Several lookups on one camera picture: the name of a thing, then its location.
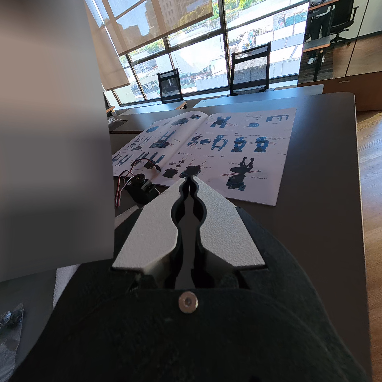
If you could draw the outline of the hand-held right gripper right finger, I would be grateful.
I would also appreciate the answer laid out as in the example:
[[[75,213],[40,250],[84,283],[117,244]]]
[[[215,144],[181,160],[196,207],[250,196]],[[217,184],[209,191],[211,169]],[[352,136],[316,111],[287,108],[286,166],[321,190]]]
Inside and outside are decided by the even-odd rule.
[[[214,288],[227,274],[266,267],[238,208],[196,176],[190,177],[196,232],[191,276],[196,288]]]

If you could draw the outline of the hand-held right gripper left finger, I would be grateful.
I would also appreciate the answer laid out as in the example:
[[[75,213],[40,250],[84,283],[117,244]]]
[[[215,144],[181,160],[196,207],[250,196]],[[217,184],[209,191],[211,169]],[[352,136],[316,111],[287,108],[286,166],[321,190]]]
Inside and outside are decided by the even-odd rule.
[[[151,275],[160,287],[174,289],[183,263],[179,222],[188,189],[188,178],[181,178],[141,209],[113,269]]]

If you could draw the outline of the dark grey desk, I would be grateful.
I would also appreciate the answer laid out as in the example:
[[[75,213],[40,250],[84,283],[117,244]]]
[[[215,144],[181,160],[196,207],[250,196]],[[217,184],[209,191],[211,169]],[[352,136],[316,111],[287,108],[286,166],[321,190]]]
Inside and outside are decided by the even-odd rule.
[[[9,381],[369,381],[354,96],[312,98],[274,210],[236,208],[265,266],[192,269],[186,314],[153,276],[81,265]]]

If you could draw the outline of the grey desk with wooden edge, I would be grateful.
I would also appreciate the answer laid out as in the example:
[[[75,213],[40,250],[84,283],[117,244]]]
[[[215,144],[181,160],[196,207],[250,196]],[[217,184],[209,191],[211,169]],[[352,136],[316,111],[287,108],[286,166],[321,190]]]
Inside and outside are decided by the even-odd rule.
[[[115,109],[112,108],[111,113],[114,116],[120,117],[131,114],[145,114],[145,113],[153,113],[153,112],[164,112],[164,111],[173,111],[179,109],[187,108],[186,100],[172,102],[172,103],[158,103],[158,104],[149,104],[149,105],[139,105],[131,108],[124,109]]]

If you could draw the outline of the open instruction manual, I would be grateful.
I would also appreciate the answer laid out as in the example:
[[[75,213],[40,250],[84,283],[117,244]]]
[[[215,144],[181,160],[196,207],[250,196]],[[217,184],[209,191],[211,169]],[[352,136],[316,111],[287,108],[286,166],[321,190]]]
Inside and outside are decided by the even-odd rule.
[[[153,122],[112,156],[113,175],[167,187],[193,175],[226,198],[275,206],[295,114],[189,111]]]

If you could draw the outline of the black mesh chair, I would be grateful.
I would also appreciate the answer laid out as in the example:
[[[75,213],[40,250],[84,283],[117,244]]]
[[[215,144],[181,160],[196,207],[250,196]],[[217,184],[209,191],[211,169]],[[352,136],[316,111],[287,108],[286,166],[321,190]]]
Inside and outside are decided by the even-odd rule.
[[[163,104],[183,101],[178,68],[158,73],[160,98]]]
[[[230,95],[259,93],[269,89],[271,41],[232,53]]]

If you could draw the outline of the large glass window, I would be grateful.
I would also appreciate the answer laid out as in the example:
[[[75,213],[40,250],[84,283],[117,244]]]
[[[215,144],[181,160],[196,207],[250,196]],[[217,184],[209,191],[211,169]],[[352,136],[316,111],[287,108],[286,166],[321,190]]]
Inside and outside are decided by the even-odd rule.
[[[271,41],[270,78],[296,79],[308,1],[212,1],[213,16],[119,57],[129,85],[106,91],[121,107],[160,98],[158,73],[178,68],[191,95],[230,83],[231,54]]]

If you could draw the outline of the beige roller blind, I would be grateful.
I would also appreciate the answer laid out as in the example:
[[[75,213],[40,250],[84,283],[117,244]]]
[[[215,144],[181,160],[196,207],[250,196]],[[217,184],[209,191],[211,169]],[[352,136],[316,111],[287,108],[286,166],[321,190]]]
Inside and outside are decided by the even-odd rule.
[[[210,0],[95,1],[119,56],[213,16]]]
[[[102,85],[106,91],[128,86],[127,75],[93,1],[85,0]]]

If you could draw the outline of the wooden low cabinet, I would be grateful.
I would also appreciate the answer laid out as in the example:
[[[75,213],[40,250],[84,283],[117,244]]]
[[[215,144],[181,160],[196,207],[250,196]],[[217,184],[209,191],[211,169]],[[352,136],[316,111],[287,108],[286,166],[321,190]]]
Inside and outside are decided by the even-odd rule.
[[[323,94],[349,92],[355,95],[356,111],[382,109],[382,72],[373,72],[298,83],[298,87],[323,84]]]

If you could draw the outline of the black office chair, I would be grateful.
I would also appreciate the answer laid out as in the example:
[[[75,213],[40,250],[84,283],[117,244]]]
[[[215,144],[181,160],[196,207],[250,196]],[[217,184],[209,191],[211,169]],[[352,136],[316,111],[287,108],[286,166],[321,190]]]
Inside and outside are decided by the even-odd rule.
[[[329,34],[336,34],[336,37],[330,41],[331,44],[336,44],[337,41],[345,41],[350,43],[349,39],[340,37],[342,31],[349,31],[349,27],[353,25],[356,10],[359,8],[353,7],[354,0],[340,0],[336,2],[334,9],[334,17]]]

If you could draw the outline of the white foam frame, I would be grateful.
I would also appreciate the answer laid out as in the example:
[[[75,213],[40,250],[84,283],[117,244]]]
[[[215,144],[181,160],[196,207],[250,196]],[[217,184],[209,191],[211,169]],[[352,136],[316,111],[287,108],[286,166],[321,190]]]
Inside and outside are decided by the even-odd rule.
[[[114,219],[115,230],[117,229],[119,225],[121,225],[130,215],[132,215],[138,209],[139,207],[137,205],[134,205],[133,207],[129,208],[125,212],[115,217]],[[70,266],[58,268],[56,270],[55,288],[54,288],[53,304],[52,304],[53,309],[55,308],[66,285],[69,283],[70,279],[72,278],[74,273],[77,271],[79,266],[80,264],[70,265]]]

